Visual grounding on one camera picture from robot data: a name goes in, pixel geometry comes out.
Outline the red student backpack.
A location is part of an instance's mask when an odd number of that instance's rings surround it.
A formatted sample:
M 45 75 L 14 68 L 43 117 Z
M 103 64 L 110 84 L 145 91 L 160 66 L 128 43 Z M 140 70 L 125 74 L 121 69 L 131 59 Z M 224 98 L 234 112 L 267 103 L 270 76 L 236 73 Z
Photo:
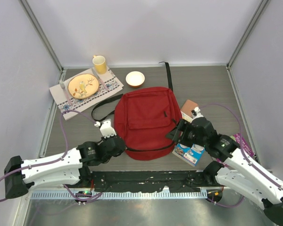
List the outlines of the red student backpack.
M 132 159 L 150 161 L 172 152 L 175 142 L 167 138 L 182 119 L 173 92 L 169 63 L 165 63 L 168 87 L 150 87 L 120 94 L 95 105 L 118 101 L 114 111 L 114 129 L 124 140 L 126 154 Z

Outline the yellow teal paperback book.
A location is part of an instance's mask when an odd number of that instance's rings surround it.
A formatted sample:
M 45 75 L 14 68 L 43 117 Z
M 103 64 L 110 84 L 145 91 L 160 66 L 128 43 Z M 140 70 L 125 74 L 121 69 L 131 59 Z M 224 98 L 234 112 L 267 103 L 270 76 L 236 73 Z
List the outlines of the yellow teal paperback book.
M 187 115 L 187 114 L 184 113 L 184 112 L 181 112 L 181 114 L 182 114 L 182 118 L 183 118 L 184 120 L 186 120 L 186 121 L 188 121 L 188 122 L 192 122 L 193 118 L 192 118 L 191 116 Z

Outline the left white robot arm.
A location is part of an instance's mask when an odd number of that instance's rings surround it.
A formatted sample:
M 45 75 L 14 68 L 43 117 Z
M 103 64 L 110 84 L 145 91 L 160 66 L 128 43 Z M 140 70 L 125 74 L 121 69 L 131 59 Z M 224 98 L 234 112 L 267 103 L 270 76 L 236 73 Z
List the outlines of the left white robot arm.
M 90 166 L 107 163 L 111 157 L 120 156 L 125 142 L 119 136 L 102 138 L 99 142 L 87 141 L 67 153 L 35 160 L 12 157 L 4 169 L 6 199 L 14 199 L 41 186 L 79 185 L 91 182 Z

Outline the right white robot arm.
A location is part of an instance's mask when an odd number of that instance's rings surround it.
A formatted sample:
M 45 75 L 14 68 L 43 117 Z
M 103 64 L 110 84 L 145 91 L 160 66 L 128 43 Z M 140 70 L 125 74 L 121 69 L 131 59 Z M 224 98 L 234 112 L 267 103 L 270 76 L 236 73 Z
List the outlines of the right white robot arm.
M 237 191 L 257 204 L 268 219 L 283 226 L 283 181 L 252 159 L 229 136 L 217 133 L 210 121 L 204 117 L 192 122 L 181 119 L 166 137 L 187 147 L 204 147 L 210 156 L 219 159 L 204 169 L 204 182 Z

